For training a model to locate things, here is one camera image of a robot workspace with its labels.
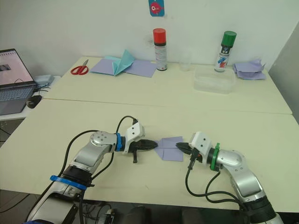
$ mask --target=scissors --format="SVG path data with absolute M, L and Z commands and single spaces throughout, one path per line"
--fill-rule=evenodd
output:
M 88 62 L 88 59 L 83 63 L 83 65 L 80 65 L 76 68 L 73 68 L 71 70 L 71 74 L 73 74 L 73 75 L 85 75 L 86 73 L 88 73 L 89 69 L 86 66 L 87 62 Z

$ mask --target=clear plastic box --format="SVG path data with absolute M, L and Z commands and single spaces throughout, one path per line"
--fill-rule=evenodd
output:
M 232 69 L 216 72 L 213 67 L 195 69 L 194 88 L 200 91 L 228 94 L 235 85 L 235 73 Z

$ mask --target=red fish sticker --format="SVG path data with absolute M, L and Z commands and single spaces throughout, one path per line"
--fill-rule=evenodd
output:
M 164 0 L 149 0 L 151 16 L 164 16 Z

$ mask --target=blue ring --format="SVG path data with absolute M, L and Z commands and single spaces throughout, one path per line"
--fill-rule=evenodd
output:
M 58 182 L 61 182 L 61 183 L 66 183 L 66 184 L 69 184 L 73 187 L 79 188 L 80 190 L 86 190 L 87 189 L 87 187 L 85 185 L 82 185 L 82 184 L 79 184 L 79 183 L 76 183 L 76 182 L 73 182 L 73 181 L 70 181 L 70 180 L 67 180 L 67 179 L 64 179 L 64 178 L 60 178 L 60 177 L 55 176 L 55 175 L 52 175 L 50 177 L 50 180 L 58 181 Z
M 117 136 L 117 145 L 116 145 L 116 151 L 119 152 L 122 148 L 122 144 L 121 144 L 121 134 L 116 133 Z

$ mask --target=spray can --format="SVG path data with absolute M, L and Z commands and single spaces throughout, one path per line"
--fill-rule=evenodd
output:
M 157 69 L 164 71 L 167 69 L 166 30 L 157 28 L 153 30 L 153 33 Z
M 222 42 L 221 42 L 221 51 L 217 56 L 217 61 L 215 64 L 216 71 L 219 72 L 224 71 L 226 65 L 228 64 L 229 53 L 234 45 L 236 36 L 237 33 L 235 33 L 234 31 L 224 32 Z

